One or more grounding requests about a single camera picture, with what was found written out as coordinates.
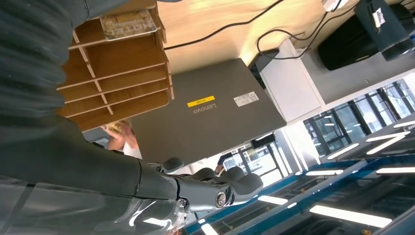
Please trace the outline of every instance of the yellow label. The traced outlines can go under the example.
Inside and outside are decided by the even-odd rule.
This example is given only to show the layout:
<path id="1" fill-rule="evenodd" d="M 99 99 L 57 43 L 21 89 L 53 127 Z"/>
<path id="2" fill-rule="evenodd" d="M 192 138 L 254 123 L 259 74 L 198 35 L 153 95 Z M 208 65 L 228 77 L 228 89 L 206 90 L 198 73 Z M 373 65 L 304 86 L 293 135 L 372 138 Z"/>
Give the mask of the yellow label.
<path id="1" fill-rule="evenodd" d="M 215 97 L 214 96 L 209 96 L 209 97 L 206 97 L 206 98 L 203 98 L 203 99 L 198 99 L 198 100 L 189 102 L 189 103 L 187 103 L 187 106 L 190 108 L 190 107 L 193 107 L 193 106 L 196 106 L 196 105 L 199 105 L 199 104 L 203 104 L 203 103 L 206 103 L 206 102 L 209 102 L 209 101 L 212 101 L 212 100 L 215 100 Z"/>

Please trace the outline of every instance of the barcode sticker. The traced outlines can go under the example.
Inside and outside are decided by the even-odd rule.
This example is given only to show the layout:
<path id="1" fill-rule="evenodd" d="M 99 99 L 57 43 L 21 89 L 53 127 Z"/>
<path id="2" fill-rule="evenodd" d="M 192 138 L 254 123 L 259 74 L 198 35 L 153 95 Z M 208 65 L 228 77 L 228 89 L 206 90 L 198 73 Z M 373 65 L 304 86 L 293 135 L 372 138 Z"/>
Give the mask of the barcode sticker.
<path id="1" fill-rule="evenodd" d="M 249 92 L 243 95 L 240 95 L 238 97 L 233 98 L 235 100 L 235 103 L 238 107 L 250 104 L 252 102 L 258 101 L 259 98 L 256 96 L 255 92 Z"/>
<path id="2" fill-rule="evenodd" d="M 382 24 L 386 22 L 385 18 L 383 18 L 382 9 L 380 9 L 380 7 L 372 15 L 376 28 L 379 28 Z"/>

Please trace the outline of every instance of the white wall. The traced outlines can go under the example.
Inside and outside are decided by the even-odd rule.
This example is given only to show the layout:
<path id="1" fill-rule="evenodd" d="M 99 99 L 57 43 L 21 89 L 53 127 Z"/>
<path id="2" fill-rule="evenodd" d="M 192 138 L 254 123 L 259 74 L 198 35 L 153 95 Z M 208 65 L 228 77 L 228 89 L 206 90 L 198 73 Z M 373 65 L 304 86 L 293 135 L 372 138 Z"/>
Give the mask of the white wall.
<path id="1" fill-rule="evenodd" d="M 322 64 L 316 51 L 301 58 L 321 97 L 326 104 L 344 103 L 391 82 L 401 79 L 415 68 L 415 56 L 404 55 L 386 61 L 381 53 L 358 63 L 329 71 Z"/>

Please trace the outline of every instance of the lenovo logo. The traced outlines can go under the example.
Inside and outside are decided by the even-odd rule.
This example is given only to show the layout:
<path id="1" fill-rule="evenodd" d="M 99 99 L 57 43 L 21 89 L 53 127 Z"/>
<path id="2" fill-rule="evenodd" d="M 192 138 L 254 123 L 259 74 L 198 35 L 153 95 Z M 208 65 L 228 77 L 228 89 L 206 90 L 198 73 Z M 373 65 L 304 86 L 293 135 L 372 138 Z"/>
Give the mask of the lenovo logo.
<path id="1" fill-rule="evenodd" d="M 206 106 L 200 107 L 200 108 L 198 108 L 198 109 L 194 109 L 194 110 L 193 110 L 193 113 L 194 113 L 194 114 L 198 114 L 198 113 L 201 113 L 201 112 L 204 112 L 204 111 L 206 111 L 206 110 L 213 109 L 213 108 L 215 108 L 215 109 L 216 109 L 216 104 L 209 104 L 209 105 L 206 105 Z"/>

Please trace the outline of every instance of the person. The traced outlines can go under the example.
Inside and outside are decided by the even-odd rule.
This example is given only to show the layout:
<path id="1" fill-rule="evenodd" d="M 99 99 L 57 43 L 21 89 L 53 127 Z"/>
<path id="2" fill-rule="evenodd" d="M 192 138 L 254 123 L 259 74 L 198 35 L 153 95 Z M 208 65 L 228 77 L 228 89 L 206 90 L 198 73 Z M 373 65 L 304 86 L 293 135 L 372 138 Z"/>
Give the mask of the person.
<path id="1" fill-rule="evenodd" d="M 216 174 L 216 175 L 220 176 L 220 174 L 222 174 L 222 172 L 223 172 L 223 171 L 225 171 L 225 167 L 223 166 L 223 162 L 224 162 L 226 159 L 231 158 L 231 157 L 232 157 L 232 153 L 231 153 L 231 152 L 229 152 L 229 153 L 227 153 L 227 154 L 222 155 L 222 156 L 219 158 L 219 160 L 218 160 L 218 165 L 216 166 L 216 169 L 215 169 L 215 174 Z"/>
<path id="2" fill-rule="evenodd" d="M 122 120 L 101 126 L 101 128 L 111 136 L 107 147 L 109 150 L 122 150 L 125 155 L 142 159 L 136 136 L 129 121 Z"/>

